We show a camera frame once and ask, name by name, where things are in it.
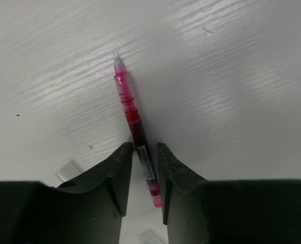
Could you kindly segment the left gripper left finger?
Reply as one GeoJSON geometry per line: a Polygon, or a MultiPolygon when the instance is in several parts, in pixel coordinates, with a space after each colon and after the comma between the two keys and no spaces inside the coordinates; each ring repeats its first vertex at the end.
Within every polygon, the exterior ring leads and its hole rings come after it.
{"type": "Polygon", "coordinates": [[[133,145],[125,142],[94,167],[62,183],[58,243],[119,243],[126,215],[133,145]]]}

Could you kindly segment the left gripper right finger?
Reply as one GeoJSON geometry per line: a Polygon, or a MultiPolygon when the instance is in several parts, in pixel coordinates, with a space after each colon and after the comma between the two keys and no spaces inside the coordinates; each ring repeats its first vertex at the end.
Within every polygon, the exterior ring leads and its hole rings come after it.
{"type": "Polygon", "coordinates": [[[208,181],[177,159],[165,143],[157,144],[157,166],[169,243],[215,243],[216,208],[204,188],[208,181]]]}

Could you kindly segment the red pink pen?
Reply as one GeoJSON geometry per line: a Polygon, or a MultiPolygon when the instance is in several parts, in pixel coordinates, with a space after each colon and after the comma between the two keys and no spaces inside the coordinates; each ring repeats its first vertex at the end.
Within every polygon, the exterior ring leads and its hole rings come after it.
{"type": "Polygon", "coordinates": [[[150,154],[147,137],[135,100],[129,87],[129,75],[118,54],[113,52],[114,81],[117,87],[123,112],[129,126],[133,143],[141,164],[143,175],[156,208],[162,207],[159,183],[150,154]]]}

